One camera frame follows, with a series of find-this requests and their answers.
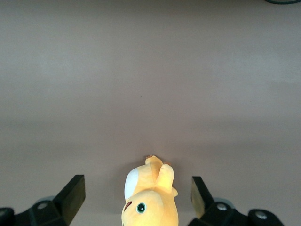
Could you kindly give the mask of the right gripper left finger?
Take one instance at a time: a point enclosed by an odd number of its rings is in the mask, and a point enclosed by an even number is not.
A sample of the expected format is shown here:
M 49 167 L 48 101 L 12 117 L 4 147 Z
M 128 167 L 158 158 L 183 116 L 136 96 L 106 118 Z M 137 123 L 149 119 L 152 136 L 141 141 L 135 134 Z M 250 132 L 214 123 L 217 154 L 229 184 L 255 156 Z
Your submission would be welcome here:
M 29 209 L 15 214 L 1 207 L 2 226 L 69 226 L 86 197 L 84 175 L 75 175 L 54 197 L 42 198 Z

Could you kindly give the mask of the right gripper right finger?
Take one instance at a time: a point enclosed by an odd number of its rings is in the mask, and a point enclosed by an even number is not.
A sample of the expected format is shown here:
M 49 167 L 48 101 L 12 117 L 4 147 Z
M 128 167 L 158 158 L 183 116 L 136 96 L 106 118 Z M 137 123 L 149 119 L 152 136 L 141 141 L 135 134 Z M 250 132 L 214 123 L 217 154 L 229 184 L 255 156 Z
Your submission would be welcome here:
M 281 226 L 280 219 L 267 210 L 252 209 L 247 215 L 225 199 L 214 199 L 202 177 L 193 176 L 190 198 L 196 212 L 190 226 Z

